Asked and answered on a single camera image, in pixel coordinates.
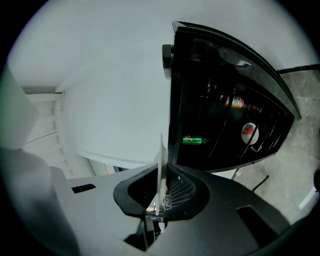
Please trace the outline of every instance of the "gray floor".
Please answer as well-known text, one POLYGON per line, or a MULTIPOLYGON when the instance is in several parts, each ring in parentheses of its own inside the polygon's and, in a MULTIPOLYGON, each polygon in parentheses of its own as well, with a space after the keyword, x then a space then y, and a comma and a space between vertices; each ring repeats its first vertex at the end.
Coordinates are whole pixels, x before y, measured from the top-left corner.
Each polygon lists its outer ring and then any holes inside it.
POLYGON ((313 188, 313 175, 320 167, 320 71, 281 75, 290 88, 302 115, 295 121, 279 152, 266 160, 242 168, 235 181, 276 207, 292 224, 306 216, 318 200, 316 193, 302 209, 300 203, 313 188))

